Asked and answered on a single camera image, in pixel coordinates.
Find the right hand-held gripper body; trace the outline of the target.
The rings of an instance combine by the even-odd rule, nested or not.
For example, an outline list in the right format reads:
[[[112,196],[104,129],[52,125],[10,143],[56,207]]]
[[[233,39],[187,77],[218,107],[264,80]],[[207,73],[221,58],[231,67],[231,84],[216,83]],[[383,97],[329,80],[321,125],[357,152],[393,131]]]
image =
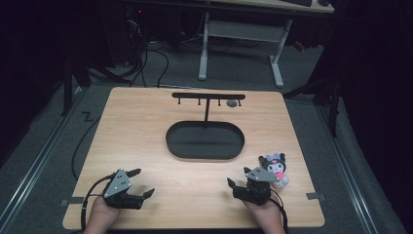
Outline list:
[[[271,183],[276,177],[262,167],[256,167],[246,176],[245,187],[232,189],[234,198],[261,206],[271,199]]]

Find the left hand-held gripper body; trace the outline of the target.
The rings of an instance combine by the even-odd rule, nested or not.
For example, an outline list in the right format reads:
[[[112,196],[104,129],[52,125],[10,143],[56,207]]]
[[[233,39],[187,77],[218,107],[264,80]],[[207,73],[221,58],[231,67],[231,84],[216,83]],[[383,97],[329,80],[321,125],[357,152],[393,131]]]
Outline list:
[[[119,169],[103,190],[105,203],[115,209],[139,210],[144,201],[143,196],[130,195],[128,190],[131,188],[130,177],[126,175],[124,169]]]

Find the black and pink plush toy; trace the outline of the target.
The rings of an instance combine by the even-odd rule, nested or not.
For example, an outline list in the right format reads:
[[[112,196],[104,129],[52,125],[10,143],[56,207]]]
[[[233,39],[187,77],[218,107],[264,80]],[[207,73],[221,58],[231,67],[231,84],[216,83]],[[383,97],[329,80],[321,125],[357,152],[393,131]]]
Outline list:
[[[263,168],[276,177],[273,182],[277,188],[283,188],[288,185],[289,178],[286,175],[285,155],[283,153],[274,153],[273,155],[259,156],[258,160]]]

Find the black hook rack with tray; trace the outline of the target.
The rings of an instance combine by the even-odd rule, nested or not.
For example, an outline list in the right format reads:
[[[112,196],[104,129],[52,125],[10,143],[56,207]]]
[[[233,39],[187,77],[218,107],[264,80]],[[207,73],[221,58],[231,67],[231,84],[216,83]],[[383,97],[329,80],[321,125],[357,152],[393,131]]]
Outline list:
[[[221,105],[222,100],[233,101],[241,106],[243,94],[172,93],[181,103],[183,98],[206,101],[205,117],[202,121],[179,121],[171,125],[166,133],[168,150],[174,156],[186,160],[232,160],[244,148],[244,133],[230,122],[210,121],[209,107],[212,100]]]

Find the person's right hand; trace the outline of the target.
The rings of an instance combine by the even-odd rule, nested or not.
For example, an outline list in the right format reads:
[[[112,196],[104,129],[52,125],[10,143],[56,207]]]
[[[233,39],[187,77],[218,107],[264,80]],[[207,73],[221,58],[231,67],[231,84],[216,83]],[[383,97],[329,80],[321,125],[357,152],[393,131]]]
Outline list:
[[[282,225],[282,213],[277,206],[279,199],[275,193],[265,204],[256,204],[244,201],[244,205],[252,212],[256,222],[265,234],[285,234]]]

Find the person's left hand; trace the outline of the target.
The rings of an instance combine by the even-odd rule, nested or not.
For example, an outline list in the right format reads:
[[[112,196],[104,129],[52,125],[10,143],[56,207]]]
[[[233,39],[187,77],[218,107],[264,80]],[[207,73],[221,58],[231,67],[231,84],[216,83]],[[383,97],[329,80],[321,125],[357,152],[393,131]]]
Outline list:
[[[106,234],[117,221],[121,210],[109,207],[102,197],[94,200],[89,221],[83,234]]]

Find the black metal stand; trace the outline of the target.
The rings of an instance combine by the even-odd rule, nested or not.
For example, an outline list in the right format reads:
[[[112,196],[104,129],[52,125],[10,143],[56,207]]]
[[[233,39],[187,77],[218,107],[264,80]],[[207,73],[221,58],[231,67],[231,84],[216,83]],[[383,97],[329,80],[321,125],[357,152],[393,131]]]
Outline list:
[[[92,80],[89,77],[89,69],[92,68],[111,80],[116,82],[125,83],[126,80],[121,78],[119,75],[109,71],[108,69],[95,64],[86,58],[82,58],[76,54],[69,54],[64,64],[64,75],[63,75],[63,110],[61,115],[66,116],[69,113],[73,105],[73,91],[72,82],[76,80],[81,88],[88,88]]]
[[[304,86],[287,92],[284,98],[293,98],[300,94],[314,94],[313,104],[316,106],[329,105],[327,115],[328,130],[333,137],[337,137],[336,123],[339,114],[338,105],[340,97],[341,82],[339,78],[326,77],[317,81],[310,81]]]

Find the black keyboard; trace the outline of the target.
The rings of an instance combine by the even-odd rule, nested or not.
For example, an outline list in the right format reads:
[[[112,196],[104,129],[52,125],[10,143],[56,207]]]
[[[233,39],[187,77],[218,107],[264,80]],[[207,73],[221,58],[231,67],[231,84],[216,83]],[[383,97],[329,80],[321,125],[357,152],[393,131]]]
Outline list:
[[[312,3],[313,3],[312,0],[280,0],[280,1],[303,6],[303,7],[312,7]]]

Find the white metal frame desk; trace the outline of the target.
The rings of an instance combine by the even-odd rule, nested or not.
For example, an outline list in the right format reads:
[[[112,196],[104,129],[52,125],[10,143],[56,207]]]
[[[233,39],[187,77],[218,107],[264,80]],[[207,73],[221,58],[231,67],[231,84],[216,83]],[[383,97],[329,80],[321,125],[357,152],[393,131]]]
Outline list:
[[[287,14],[315,14],[316,16],[331,15],[335,12],[331,3],[327,7],[323,7],[318,0],[312,1],[312,7],[303,7],[280,0],[206,0],[206,5],[212,7],[217,4],[228,4],[247,8],[261,8],[262,10],[277,10]],[[269,63],[276,86],[282,88],[283,80],[279,59],[291,25],[292,17],[283,19],[281,24],[270,25],[264,22],[249,22],[247,19],[244,22],[236,22],[234,19],[210,19],[209,13],[205,13],[199,79],[204,81],[207,78],[207,46],[210,37],[270,42],[278,45],[275,48],[275,53],[269,56]]]

